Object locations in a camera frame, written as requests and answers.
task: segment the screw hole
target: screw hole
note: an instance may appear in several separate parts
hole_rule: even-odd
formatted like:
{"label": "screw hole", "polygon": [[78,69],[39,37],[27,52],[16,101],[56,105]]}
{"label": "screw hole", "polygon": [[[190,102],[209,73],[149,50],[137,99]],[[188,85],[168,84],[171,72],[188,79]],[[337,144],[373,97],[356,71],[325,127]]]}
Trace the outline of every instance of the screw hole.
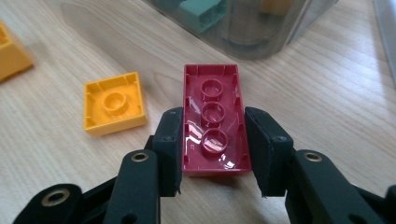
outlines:
{"label": "screw hole", "polygon": [[132,156],[132,161],[140,162],[140,161],[145,161],[148,158],[149,158],[149,154],[140,152]]}
{"label": "screw hole", "polygon": [[122,218],[121,223],[122,224],[134,224],[137,221],[137,216],[134,214],[128,214],[125,217]]}
{"label": "screw hole", "polygon": [[315,162],[322,161],[322,158],[316,153],[307,152],[304,155],[305,155],[306,159],[309,161],[315,161]]}
{"label": "screw hole", "polygon": [[46,207],[52,207],[63,203],[70,196],[68,189],[55,189],[44,196],[41,204]]}

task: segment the lego stud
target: lego stud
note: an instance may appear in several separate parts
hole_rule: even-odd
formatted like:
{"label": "lego stud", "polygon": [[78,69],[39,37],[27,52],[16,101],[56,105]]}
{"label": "lego stud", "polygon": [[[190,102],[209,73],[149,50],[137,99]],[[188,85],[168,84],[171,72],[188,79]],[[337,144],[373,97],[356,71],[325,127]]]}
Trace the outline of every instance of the lego stud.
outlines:
{"label": "lego stud", "polygon": [[63,203],[70,196],[68,189],[55,189],[44,196],[41,204],[45,207],[52,207]]}
{"label": "lego stud", "polygon": [[121,115],[128,109],[126,96],[117,91],[111,92],[105,97],[103,106],[105,111],[110,115]]}
{"label": "lego stud", "polygon": [[224,153],[228,144],[227,135],[219,129],[208,129],[201,141],[204,155],[217,157]]}
{"label": "lego stud", "polygon": [[208,79],[202,84],[201,96],[206,102],[219,101],[223,93],[222,84],[216,79]]}
{"label": "lego stud", "polygon": [[209,102],[202,108],[201,125],[216,128],[224,121],[224,106],[217,102]]}

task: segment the plastic container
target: plastic container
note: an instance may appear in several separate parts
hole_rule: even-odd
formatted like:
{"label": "plastic container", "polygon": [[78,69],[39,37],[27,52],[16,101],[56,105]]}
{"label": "plastic container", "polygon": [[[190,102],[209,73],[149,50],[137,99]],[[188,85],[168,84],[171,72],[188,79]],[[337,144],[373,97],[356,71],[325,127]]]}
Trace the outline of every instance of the plastic container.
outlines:
{"label": "plastic container", "polygon": [[238,59],[268,58],[337,0],[144,0],[207,44]]}
{"label": "plastic container", "polygon": [[187,64],[182,170],[186,175],[251,171],[239,75],[234,64]]}

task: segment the red lego brick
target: red lego brick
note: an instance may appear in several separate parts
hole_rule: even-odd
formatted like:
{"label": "red lego brick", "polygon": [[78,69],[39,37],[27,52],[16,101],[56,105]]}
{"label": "red lego brick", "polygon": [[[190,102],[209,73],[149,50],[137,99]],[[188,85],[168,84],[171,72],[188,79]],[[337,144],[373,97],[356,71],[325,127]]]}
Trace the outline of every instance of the red lego brick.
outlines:
{"label": "red lego brick", "polygon": [[237,66],[187,64],[184,78],[183,173],[251,171]]}

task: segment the wood grain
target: wood grain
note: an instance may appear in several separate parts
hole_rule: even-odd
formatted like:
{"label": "wood grain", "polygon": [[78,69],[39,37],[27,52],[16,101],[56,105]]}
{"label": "wood grain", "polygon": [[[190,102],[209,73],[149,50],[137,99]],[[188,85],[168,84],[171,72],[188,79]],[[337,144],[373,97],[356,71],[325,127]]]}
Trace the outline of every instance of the wood grain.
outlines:
{"label": "wood grain", "polygon": [[[376,194],[396,184],[396,90],[372,1],[340,1],[297,41],[255,62],[223,55],[142,1],[1,1],[0,20],[35,61],[0,84],[0,223],[51,185],[86,191],[116,175],[161,114],[182,105],[186,63],[237,63],[245,105],[269,112],[296,148],[326,154]],[[132,71],[148,125],[88,136],[84,83]],[[284,199],[260,195],[252,174],[184,177],[182,194],[162,199],[162,220],[289,223]]]}

